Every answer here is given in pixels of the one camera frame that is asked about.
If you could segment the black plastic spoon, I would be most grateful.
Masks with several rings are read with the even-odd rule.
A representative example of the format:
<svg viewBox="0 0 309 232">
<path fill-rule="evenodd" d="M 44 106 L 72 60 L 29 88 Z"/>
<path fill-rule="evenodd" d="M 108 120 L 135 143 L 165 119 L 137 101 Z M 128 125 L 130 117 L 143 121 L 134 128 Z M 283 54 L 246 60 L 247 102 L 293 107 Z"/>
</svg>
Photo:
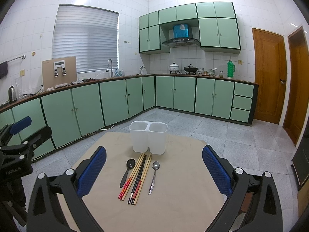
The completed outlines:
<svg viewBox="0 0 309 232">
<path fill-rule="evenodd" d="M 124 173 L 123 175 L 123 178 L 121 179 L 121 182 L 120 182 L 120 185 L 119 187 L 122 188 L 127 180 L 127 175 L 128 175 L 128 172 L 133 169 L 135 167 L 135 164 L 136 164 L 136 161 L 135 159 L 131 158 L 129 159 L 127 162 L 126 162 L 126 172 Z"/>
</svg>

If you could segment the silver metal spoon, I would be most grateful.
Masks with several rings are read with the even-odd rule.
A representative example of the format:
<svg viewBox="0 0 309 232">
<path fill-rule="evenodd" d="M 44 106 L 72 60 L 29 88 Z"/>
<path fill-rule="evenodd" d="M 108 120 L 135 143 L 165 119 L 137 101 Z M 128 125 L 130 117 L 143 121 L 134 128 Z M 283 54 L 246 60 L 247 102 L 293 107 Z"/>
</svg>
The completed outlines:
<svg viewBox="0 0 309 232">
<path fill-rule="evenodd" d="M 160 163 L 158 161 L 154 161 L 153 164 L 152 164 L 152 168 L 154 170 L 154 175 L 152 177 L 151 185 L 150 185 L 150 188 L 149 188 L 149 191 L 148 191 L 149 195 L 152 194 L 152 191 L 154 189 L 156 173 L 157 173 L 157 170 L 159 170 L 159 168 L 160 168 Z"/>
</svg>

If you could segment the white twin-compartment utensil holder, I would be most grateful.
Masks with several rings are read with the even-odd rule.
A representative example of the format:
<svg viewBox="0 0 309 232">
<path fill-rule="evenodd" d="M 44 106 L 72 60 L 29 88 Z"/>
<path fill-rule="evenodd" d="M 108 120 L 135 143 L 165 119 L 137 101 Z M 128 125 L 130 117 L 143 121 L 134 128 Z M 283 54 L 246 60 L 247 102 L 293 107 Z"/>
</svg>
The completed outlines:
<svg viewBox="0 0 309 232">
<path fill-rule="evenodd" d="M 134 152 L 162 155 L 166 150 L 168 125 L 159 122 L 132 122 L 129 126 Z"/>
</svg>

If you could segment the red-handled bamboo chopstick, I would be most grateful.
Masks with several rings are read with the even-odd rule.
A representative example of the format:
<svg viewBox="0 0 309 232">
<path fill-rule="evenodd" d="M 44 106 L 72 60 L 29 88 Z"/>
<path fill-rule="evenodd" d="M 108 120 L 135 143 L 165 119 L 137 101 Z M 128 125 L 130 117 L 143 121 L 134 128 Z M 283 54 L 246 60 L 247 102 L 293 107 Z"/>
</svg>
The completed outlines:
<svg viewBox="0 0 309 232">
<path fill-rule="evenodd" d="M 141 192 L 141 188 L 143 187 L 143 182 L 144 182 L 144 179 L 147 175 L 147 172 L 148 172 L 148 168 L 149 168 L 149 164 L 151 162 L 151 159 L 152 159 L 152 155 L 150 154 L 149 157 L 148 157 L 148 160 L 146 162 L 146 165 L 144 167 L 144 170 L 143 170 L 143 175 L 142 175 L 142 178 L 141 178 L 141 184 L 140 184 L 140 187 L 139 187 L 139 190 L 138 190 L 138 193 L 137 193 L 137 196 L 135 198 L 135 201 L 134 201 L 134 205 L 136 204 L 137 200 L 138 200 L 138 197 L 139 197 L 139 194 Z"/>
</svg>

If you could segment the brown chair seat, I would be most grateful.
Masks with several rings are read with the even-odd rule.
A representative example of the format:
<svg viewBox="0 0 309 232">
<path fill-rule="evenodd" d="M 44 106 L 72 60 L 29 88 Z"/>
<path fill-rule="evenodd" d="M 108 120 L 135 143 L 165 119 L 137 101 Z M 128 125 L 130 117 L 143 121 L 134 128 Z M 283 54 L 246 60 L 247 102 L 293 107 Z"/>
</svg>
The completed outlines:
<svg viewBox="0 0 309 232">
<path fill-rule="evenodd" d="M 253 192 L 246 193 L 244 200 L 243 200 L 243 203 L 242 203 L 241 208 L 240 208 L 240 212 L 245 213 L 248 210 L 253 195 L 254 195 Z"/>
</svg>

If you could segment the electric kettle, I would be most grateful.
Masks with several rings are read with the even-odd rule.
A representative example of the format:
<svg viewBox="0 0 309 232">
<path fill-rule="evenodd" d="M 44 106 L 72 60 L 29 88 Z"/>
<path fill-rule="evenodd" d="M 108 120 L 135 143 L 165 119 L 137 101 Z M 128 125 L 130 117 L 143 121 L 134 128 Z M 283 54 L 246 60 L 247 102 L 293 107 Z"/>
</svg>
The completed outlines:
<svg viewBox="0 0 309 232">
<path fill-rule="evenodd" d="M 16 90 L 12 85 L 8 88 L 8 100 L 10 103 L 17 101 Z"/>
</svg>

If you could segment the dark hanging towel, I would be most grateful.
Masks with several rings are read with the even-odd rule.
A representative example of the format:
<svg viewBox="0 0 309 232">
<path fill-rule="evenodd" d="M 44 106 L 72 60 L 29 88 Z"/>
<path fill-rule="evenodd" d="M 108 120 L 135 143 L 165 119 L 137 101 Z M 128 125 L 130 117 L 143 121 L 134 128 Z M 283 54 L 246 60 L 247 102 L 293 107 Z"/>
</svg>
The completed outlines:
<svg viewBox="0 0 309 232">
<path fill-rule="evenodd" d="M 0 64 L 0 79 L 6 77 L 8 74 L 8 61 Z"/>
</svg>

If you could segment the brown board with device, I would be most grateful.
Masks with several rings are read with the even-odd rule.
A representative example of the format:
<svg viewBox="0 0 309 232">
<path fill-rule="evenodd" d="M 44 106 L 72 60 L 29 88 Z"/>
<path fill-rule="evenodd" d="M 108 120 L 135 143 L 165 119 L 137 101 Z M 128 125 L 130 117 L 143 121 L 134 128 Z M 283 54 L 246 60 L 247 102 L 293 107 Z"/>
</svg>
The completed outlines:
<svg viewBox="0 0 309 232">
<path fill-rule="evenodd" d="M 50 59 L 42 62 L 43 88 L 55 88 L 77 80 L 76 57 Z"/>
</svg>

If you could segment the white window blind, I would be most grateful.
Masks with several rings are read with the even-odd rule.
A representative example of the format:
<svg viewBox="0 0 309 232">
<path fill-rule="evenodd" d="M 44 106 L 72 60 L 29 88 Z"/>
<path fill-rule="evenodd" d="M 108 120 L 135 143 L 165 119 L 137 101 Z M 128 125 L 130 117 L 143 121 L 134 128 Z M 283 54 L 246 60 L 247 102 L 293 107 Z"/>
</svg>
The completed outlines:
<svg viewBox="0 0 309 232">
<path fill-rule="evenodd" d="M 76 57 L 76 71 L 118 68 L 118 19 L 111 10 L 60 5 L 55 19 L 52 57 Z"/>
</svg>

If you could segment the wooden door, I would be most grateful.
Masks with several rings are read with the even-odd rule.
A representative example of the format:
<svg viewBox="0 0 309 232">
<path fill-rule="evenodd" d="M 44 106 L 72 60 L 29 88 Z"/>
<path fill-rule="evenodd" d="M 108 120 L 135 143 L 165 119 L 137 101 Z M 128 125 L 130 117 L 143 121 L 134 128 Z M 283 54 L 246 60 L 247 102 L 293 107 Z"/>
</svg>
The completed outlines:
<svg viewBox="0 0 309 232">
<path fill-rule="evenodd" d="M 288 107 L 283 128 L 297 144 L 308 108 L 308 47 L 302 27 L 288 36 L 291 78 Z"/>
<path fill-rule="evenodd" d="M 259 84 L 254 118 L 278 124 L 286 88 L 286 51 L 281 35 L 252 29 L 255 48 L 255 83 Z"/>
</svg>

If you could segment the green thermos flask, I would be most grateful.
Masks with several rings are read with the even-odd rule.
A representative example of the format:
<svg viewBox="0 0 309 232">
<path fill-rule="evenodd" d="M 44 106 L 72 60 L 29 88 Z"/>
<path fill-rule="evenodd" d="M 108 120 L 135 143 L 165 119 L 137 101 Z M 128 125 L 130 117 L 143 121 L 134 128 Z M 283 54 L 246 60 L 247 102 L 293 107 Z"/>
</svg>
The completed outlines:
<svg viewBox="0 0 309 232">
<path fill-rule="evenodd" d="M 235 65 L 230 59 L 227 63 L 227 77 L 228 78 L 233 78 L 234 77 L 234 72 L 235 72 Z"/>
</svg>

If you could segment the glass jars on counter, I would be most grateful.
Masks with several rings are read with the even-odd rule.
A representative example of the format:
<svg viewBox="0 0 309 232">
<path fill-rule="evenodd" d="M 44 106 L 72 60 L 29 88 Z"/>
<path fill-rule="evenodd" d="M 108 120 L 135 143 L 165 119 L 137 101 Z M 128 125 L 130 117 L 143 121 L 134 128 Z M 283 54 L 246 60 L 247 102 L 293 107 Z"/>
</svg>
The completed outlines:
<svg viewBox="0 0 309 232">
<path fill-rule="evenodd" d="M 204 68 L 198 68 L 197 69 L 197 74 L 198 75 L 202 75 L 202 76 L 206 76 L 206 77 L 219 77 L 219 78 L 223 78 L 224 77 L 223 72 L 219 71 L 219 73 L 217 74 L 216 70 L 217 70 L 216 68 L 208 69 L 208 70 L 205 70 Z"/>
</svg>

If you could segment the black wok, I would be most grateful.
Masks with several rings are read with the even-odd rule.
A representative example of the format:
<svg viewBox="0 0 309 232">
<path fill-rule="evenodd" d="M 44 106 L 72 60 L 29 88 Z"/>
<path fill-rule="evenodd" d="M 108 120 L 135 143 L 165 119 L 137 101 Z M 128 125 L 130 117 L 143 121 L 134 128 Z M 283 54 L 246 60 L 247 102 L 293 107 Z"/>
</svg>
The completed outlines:
<svg viewBox="0 0 309 232">
<path fill-rule="evenodd" d="M 185 70 L 185 74 L 193 74 L 193 75 L 195 75 L 198 70 L 198 68 L 194 67 L 192 64 L 189 64 L 183 69 Z"/>
</svg>

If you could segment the black range hood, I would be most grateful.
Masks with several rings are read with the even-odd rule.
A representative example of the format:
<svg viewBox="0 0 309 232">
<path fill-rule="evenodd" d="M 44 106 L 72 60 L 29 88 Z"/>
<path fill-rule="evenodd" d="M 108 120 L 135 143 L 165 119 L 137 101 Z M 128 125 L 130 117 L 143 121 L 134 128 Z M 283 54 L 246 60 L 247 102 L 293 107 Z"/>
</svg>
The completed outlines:
<svg viewBox="0 0 309 232">
<path fill-rule="evenodd" d="M 170 39 L 163 42 L 162 44 L 169 46 L 170 48 L 184 47 L 190 45 L 200 46 L 200 42 L 197 39 L 189 37 Z"/>
</svg>

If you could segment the blue box above hood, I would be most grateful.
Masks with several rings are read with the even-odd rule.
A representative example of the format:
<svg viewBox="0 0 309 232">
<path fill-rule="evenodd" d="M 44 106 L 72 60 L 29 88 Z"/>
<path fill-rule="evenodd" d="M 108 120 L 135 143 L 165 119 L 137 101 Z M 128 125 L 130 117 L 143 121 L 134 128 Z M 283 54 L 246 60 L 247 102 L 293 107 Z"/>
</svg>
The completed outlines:
<svg viewBox="0 0 309 232">
<path fill-rule="evenodd" d="M 178 24 L 173 26 L 174 38 L 192 38 L 192 28 L 189 24 Z"/>
</svg>

